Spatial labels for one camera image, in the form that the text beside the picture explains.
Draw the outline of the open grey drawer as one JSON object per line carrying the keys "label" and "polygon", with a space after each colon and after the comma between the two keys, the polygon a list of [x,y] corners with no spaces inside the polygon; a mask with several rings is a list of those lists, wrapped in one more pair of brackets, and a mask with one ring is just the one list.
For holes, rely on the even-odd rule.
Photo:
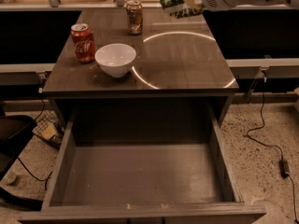
{"label": "open grey drawer", "polygon": [[21,224],[251,224],[209,104],[76,109],[42,208]]}

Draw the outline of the white ceramic bowl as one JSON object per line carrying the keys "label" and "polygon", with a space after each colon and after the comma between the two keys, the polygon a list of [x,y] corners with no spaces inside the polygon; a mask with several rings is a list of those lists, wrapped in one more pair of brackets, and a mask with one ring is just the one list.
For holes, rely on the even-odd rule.
{"label": "white ceramic bowl", "polygon": [[121,43],[105,45],[95,52],[98,66],[111,77],[125,76],[133,66],[135,57],[135,49]]}

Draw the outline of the black chair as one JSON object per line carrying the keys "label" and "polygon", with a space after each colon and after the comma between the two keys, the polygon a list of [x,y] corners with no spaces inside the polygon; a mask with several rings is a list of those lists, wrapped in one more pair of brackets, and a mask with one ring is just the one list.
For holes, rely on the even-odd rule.
{"label": "black chair", "polygon": [[[0,114],[0,180],[4,178],[12,164],[33,137],[36,121],[27,115]],[[40,200],[19,197],[0,188],[0,199],[25,209],[40,211]]]}

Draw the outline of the red cola can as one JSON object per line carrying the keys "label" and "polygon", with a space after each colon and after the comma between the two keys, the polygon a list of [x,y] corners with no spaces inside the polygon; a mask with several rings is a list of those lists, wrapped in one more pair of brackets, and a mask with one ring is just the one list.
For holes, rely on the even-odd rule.
{"label": "red cola can", "polygon": [[71,37],[77,59],[81,63],[94,61],[95,42],[93,31],[86,23],[77,23],[71,26]]}

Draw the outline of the green jalapeno chip bag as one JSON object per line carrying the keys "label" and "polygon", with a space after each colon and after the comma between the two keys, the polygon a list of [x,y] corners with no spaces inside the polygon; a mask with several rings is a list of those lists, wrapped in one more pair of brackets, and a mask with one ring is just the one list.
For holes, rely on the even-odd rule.
{"label": "green jalapeno chip bag", "polygon": [[183,0],[160,0],[160,4],[166,14],[177,19],[201,15],[204,11],[204,6],[189,7]]}

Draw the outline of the gold soda can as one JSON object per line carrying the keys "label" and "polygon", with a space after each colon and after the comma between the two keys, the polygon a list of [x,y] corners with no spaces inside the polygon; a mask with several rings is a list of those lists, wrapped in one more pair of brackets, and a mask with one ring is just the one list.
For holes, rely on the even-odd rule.
{"label": "gold soda can", "polygon": [[126,3],[127,26],[130,35],[140,35],[143,32],[143,7],[137,0]]}

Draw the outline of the small green round object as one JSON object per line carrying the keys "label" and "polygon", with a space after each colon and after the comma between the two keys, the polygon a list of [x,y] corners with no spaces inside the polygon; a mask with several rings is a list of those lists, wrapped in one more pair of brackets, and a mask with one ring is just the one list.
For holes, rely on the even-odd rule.
{"label": "small green round object", "polygon": [[18,177],[17,177],[17,175],[15,173],[9,173],[7,175],[7,181],[6,181],[6,183],[8,185],[13,185],[16,182],[17,178]]}

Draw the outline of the grey cabinet with table top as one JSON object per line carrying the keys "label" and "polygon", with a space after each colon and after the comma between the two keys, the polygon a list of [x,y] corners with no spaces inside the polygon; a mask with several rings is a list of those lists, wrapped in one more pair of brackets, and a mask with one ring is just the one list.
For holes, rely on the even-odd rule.
{"label": "grey cabinet with table top", "polygon": [[78,19],[91,26],[98,48],[127,44],[136,58],[128,75],[113,78],[96,63],[79,63],[68,40],[44,88],[64,121],[69,120],[61,103],[66,99],[175,94],[210,97],[223,122],[238,85],[204,17],[176,20],[159,8],[145,8],[141,35],[128,34],[121,7],[86,8]]}

